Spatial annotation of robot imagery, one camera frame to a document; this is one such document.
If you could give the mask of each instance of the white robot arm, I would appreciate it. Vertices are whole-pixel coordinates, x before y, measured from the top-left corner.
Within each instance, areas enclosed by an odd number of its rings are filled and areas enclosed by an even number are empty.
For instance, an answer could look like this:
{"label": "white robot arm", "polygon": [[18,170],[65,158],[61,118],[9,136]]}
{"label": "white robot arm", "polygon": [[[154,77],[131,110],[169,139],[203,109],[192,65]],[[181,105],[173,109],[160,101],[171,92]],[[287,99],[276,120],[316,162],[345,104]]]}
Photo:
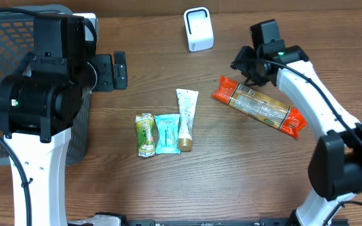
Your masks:
{"label": "white robot arm", "polygon": [[[298,46],[285,47],[276,21],[251,27],[231,68],[255,85],[272,82],[293,101],[318,141],[308,173],[312,191],[292,212],[293,226],[330,225],[341,204],[362,192],[362,125],[336,101]],[[345,146],[353,152],[345,154]]]}
{"label": "white robot arm", "polygon": [[5,141],[0,143],[11,157],[15,226],[120,226],[121,219],[109,213],[67,222],[65,160],[84,97],[90,91],[126,88],[125,53],[114,52],[115,65],[110,54],[96,55],[94,14],[45,15],[18,8],[0,12],[34,16],[34,50],[25,56],[31,57],[31,76],[19,76],[27,67],[21,65],[17,75],[6,75],[0,83]]}
{"label": "white robot arm", "polygon": [[[344,110],[328,89],[326,89],[324,84],[319,80],[310,61],[305,62],[300,60],[289,63],[287,66],[311,78],[327,95],[327,98],[331,101],[335,109],[337,109],[343,120],[351,128],[356,128],[355,124],[359,123],[359,120]],[[279,69],[277,73],[277,87],[287,94],[297,106],[311,127],[316,140],[321,136],[327,135],[328,131],[343,132],[346,130],[342,124],[336,120],[336,116],[332,113],[318,91],[303,78],[288,69]],[[326,198],[319,196],[312,190],[305,202],[298,207],[296,211],[297,220],[301,226],[322,225],[339,202],[348,201],[354,197],[355,194],[350,192],[339,195],[335,200],[327,201]]]}

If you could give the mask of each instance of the blue wrapper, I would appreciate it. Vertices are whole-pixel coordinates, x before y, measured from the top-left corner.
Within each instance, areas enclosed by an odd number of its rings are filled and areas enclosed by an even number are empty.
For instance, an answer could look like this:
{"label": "blue wrapper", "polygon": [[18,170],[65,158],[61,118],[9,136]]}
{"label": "blue wrapper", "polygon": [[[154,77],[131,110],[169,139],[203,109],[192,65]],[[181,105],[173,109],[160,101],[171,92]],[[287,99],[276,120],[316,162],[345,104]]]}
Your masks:
{"label": "blue wrapper", "polygon": [[155,116],[158,130],[156,154],[180,154],[177,149],[179,114]]}

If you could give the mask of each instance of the gray basket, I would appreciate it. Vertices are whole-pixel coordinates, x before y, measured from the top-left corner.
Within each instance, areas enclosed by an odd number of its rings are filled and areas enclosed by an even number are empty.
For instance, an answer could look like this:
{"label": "gray basket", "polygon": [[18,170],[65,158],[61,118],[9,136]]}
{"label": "gray basket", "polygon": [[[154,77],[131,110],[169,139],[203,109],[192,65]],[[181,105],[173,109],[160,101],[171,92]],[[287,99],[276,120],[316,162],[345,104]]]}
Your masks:
{"label": "gray basket", "polygon": [[[61,5],[25,6],[21,9],[39,13],[72,14]],[[0,13],[0,82],[13,72],[23,56],[33,51],[33,17],[18,13]],[[90,95],[84,98],[83,106],[72,127],[72,138],[67,153],[67,166],[81,161],[86,154],[87,126],[89,123]],[[9,164],[5,150],[0,146],[0,165]]]}

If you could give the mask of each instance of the wood grain surface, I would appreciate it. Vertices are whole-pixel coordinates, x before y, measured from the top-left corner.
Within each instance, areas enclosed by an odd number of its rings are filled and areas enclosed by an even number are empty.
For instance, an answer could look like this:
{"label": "wood grain surface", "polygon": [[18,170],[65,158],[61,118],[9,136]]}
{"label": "wood grain surface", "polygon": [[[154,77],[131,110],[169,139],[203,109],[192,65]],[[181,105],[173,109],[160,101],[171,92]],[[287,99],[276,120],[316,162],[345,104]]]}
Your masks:
{"label": "wood grain surface", "polygon": [[98,17],[182,15],[205,6],[211,14],[263,11],[362,9],[362,0],[0,0],[0,7],[61,4],[73,12],[93,12]]}
{"label": "wood grain surface", "polygon": [[[272,18],[362,122],[362,9],[212,15],[214,47],[196,53],[187,49],[181,16],[105,18],[98,52],[125,51],[129,83],[92,96],[88,154],[66,172],[68,219],[98,211],[154,220],[288,217],[311,189],[310,128],[296,140],[210,96],[221,75],[244,81],[229,64],[251,45],[250,26]],[[199,91],[192,152],[138,157],[135,115],[177,113],[177,88]],[[256,89],[291,104],[270,84]],[[10,168],[0,167],[0,225],[12,225],[13,215]],[[362,225],[362,207],[348,205],[337,217]]]}

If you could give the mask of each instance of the white box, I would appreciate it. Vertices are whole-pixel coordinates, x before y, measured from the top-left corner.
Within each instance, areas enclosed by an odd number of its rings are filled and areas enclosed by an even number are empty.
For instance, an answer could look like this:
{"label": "white box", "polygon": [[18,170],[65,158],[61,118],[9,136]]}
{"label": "white box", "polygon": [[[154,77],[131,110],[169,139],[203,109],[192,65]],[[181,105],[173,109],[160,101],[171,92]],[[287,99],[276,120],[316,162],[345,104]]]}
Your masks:
{"label": "white box", "polygon": [[186,10],[184,22],[190,51],[206,50],[213,47],[211,15],[207,8],[198,7]]}

